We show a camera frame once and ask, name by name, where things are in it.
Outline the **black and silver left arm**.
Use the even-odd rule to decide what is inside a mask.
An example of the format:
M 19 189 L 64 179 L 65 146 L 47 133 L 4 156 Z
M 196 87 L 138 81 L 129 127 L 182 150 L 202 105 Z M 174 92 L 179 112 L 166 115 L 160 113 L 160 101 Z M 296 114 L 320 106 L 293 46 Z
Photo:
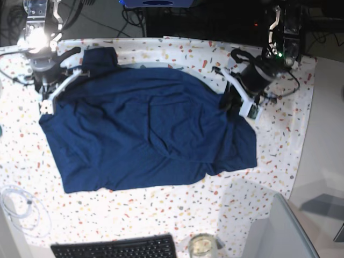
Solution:
M 266 92 L 282 76 L 292 75 L 293 66 L 300 61 L 302 7 L 292 1 L 273 1 L 266 9 L 266 21 L 267 41 L 260 55 L 253 56 L 240 48 L 231 51 L 236 64 L 245 64 L 241 72 L 212 68 L 227 81 L 219 108 L 253 121 L 259 120 L 265 104 L 276 103 L 300 89 L 298 83 L 286 93 Z

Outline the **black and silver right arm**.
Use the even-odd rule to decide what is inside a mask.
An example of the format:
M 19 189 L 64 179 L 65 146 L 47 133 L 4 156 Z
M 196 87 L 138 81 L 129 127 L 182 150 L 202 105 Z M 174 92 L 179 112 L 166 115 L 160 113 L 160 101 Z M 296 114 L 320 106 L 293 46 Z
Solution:
M 48 92 L 57 82 L 61 71 L 56 49 L 62 38 L 63 19 L 58 13 L 60 1 L 23 1 L 27 18 L 18 40 L 24 50 L 39 93 Z

